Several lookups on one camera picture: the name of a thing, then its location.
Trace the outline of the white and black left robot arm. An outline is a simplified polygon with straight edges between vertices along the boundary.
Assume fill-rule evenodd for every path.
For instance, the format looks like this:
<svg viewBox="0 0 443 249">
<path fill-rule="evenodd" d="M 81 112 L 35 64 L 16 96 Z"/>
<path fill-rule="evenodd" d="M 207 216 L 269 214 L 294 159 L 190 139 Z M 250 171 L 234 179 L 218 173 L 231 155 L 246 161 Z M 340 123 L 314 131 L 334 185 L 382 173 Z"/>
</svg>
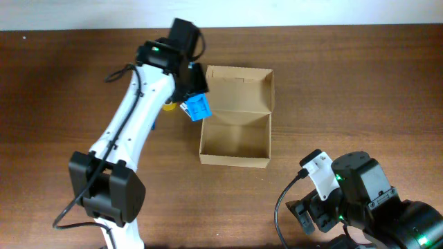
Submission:
<svg viewBox="0 0 443 249">
<path fill-rule="evenodd" d="M 134 63 L 112 73 L 106 82 L 132 73 L 127 92 L 101 137 L 84 154 L 74 152 L 69 175 L 74 206 L 84 208 L 99 227 L 106 248 L 144 248 L 136 217 L 146 188 L 137 176 L 138 161 L 157 116 L 166 105 L 179 104 L 191 120 L 211 116 L 206 94 L 208 84 L 195 48 L 201 30 L 176 18 L 167 37 L 139 46 Z"/>
</svg>

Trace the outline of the brown cardboard box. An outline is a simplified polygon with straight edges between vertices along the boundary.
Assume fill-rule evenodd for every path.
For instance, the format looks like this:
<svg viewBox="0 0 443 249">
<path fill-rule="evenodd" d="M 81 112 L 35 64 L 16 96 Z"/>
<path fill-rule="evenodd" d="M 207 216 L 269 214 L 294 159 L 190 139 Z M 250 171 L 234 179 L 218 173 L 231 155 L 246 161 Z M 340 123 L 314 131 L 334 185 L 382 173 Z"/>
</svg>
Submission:
<svg viewBox="0 0 443 249">
<path fill-rule="evenodd" d="M 212 115 L 201 124 L 199 159 L 206 165 L 263 169 L 271 161 L 274 71 L 208 66 Z"/>
</svg>

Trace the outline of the blue plastic case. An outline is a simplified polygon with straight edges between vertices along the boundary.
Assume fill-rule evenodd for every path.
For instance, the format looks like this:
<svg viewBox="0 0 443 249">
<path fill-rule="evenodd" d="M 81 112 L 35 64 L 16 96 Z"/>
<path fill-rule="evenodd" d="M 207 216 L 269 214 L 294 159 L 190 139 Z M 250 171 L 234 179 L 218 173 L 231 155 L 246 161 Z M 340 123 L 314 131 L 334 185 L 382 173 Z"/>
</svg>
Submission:
<svg viewBox="0 0 443 249">
<path fill-rule="evenodd" d="M 191 121 L 199 121 L 212 115 L 206 94 L 195 95 L 185 101 L 188 106 Z"/>
</svg>

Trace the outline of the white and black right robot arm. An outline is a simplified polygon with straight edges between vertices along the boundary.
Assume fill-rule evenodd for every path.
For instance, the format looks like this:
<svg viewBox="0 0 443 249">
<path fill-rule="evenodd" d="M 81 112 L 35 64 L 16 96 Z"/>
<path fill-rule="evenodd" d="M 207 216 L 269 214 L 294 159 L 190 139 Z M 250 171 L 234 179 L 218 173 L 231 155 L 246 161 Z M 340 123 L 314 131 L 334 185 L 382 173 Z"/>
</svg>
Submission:
<svg viewBox="0 0 443 249">
<path fill-rule="evenodd" d="M 300 161 L 298 178 L 315 188 L 286 204 L 305 234 L 337 224 L 357 228 L 369 248 L 441 248 L 442 215 L 421 201 L 401 200 L 379 162 L 364 151 L 332 160 L 314 150 Z"/>
</svg>

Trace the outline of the small white blue box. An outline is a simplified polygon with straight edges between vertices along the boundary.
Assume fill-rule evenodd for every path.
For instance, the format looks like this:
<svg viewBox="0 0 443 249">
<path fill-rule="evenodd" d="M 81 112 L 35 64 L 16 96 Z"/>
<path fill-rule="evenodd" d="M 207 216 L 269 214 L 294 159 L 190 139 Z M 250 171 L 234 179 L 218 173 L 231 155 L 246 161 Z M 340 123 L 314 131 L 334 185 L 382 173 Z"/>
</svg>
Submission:
<svg viewBox="0 0 443 249">
<path fill-rule="evenodd" d="M 190 116 L 190 114 L 189 114 L 189 111 L 188 111 L 188 106 L 187 106 L 187 104 L 185 103 L 185 102 L 182 102 L 181 104 L 180 104 L 180 108 L 188 115 L 188 116 Z"/>
</svg>

